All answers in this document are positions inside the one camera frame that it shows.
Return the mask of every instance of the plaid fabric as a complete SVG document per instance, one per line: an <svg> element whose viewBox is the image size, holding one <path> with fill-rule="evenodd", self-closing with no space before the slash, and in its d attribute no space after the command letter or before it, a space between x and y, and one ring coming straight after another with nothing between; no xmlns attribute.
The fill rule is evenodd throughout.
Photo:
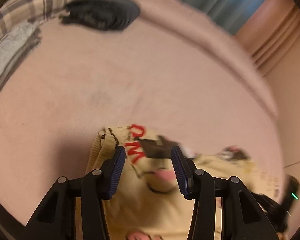
<svg viewBox="0 0 300 240"><path fill-rule="evenodd" d="M23 20L46 20L71 0L7 0L0 9L0 39Z"/></svg>

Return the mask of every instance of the beige wall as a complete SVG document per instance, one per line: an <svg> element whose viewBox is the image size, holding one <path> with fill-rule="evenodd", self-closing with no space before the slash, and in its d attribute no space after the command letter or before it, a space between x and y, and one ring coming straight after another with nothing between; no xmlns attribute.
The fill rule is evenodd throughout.
<svg viewBox="0 0 300 240"><path fill-rule="evenodd" d="M285 171L300 181L300 36L265 78L279 107L278 129ZM300 200L291 215L289 237L300 226Z"/></svg>

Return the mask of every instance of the bed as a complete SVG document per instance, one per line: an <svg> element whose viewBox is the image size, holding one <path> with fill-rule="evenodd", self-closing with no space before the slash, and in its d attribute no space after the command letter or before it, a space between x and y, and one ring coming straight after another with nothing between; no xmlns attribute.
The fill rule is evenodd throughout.
<svg viewBox="0 0 300 240"><path fill-rule="evenodd" d="M0 93L0 203L23 225L59 176L84 175L104 125L140 123L200 154L239 145L284 182L278 116L252 60L178 0L134 0L122 32L41 26Z"/></svg>

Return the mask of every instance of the green led light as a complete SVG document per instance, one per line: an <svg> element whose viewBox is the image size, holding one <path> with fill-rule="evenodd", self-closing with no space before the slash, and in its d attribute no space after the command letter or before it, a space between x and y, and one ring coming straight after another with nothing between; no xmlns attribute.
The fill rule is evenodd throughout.
<svg viewBox="0 0 300 240"><path fill-rule="evenodd" d="M291 195L292 195L296 200L299 200L299 198L298 198L296 195L294 195L293 193L291 193Z"/></svg>

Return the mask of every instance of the black cloth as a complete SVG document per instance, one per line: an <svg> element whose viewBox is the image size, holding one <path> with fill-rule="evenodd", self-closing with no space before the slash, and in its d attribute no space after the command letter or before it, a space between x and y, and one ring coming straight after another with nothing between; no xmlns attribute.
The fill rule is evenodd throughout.
<svg viewBox="0 0 300 240"><path fill-rule="evenodd" d="M65 6L70 12L64 24L76 23L98 30L123 30L140 14L131 0L74 0Z"/></svg>

